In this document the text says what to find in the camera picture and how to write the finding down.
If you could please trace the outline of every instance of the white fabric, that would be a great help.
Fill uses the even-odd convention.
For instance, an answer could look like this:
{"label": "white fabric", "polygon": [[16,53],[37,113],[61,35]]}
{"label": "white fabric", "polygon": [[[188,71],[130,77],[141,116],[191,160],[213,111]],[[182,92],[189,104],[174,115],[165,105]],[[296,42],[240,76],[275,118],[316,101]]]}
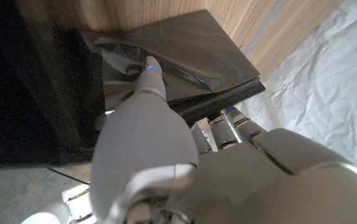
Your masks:
{"label": "white fabric", "polygon": [[357,166],[357,1],[346,0],[238,109],[267,130],[286,128]]}

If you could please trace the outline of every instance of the wooden wall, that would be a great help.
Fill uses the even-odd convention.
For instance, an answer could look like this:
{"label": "wooden wall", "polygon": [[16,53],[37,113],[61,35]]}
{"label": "wooden wall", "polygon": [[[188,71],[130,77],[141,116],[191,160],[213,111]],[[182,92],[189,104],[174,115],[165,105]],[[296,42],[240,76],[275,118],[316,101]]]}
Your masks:
{"label": "wooden wall", "polygon": [[265,78],[343,0],[283,0],[263,26],[278,0],[17,0],[28,26],[77,27],[83,30],[128,30],[200,9],[222,26]]}

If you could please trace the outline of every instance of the white sheet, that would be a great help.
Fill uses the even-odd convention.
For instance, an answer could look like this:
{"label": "white sheet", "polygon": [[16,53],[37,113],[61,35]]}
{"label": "white sheet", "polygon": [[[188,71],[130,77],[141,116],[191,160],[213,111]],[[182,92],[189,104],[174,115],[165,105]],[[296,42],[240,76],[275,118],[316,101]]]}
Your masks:
{"label": "white sheet", "polygon": [[238,109],[263,128],[286,128],[357,166],[357,1],[346,0]]}

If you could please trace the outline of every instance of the cable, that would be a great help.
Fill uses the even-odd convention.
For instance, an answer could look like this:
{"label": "cable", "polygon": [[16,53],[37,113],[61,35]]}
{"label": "cable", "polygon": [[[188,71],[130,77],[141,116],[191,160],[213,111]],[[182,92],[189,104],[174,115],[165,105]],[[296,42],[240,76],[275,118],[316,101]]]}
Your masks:
{"label": "cable", "polygon": [[77,181],[77,182],[79,182],[79,183],[86,184],[86,185],[90,185],[90,183],[87,183],[87,182],[85,182],[85,181],[82,181],[82,180],[79,180],[79,179],[77,179],[77,178],[71,177],[70,175],[66,175],[66,174],[64,174],[64,173],[61,173],[60,171],[57,171],[57,170],[55,170],[55,169],[53,169],[53,168],[46,167],[46,169],[48,169],[49,171],[52,171],[52,172],[54,172],[54,173],[56,173],[56,174],[60,174],[60,175],[63,176],[63,177],[69,178],[69,179],[71,179],[71,180],[75,180],[75,181]]}

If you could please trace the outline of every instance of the gray floor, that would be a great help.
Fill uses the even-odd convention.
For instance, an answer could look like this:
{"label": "gray floor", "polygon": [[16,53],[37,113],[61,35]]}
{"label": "gray floor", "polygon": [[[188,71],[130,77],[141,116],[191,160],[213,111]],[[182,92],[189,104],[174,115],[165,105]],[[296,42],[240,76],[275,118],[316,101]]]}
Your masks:
{"label": "gray floor", "polygon": [[72,182],[47,169],[0,170],[0,223],[22,222]]}

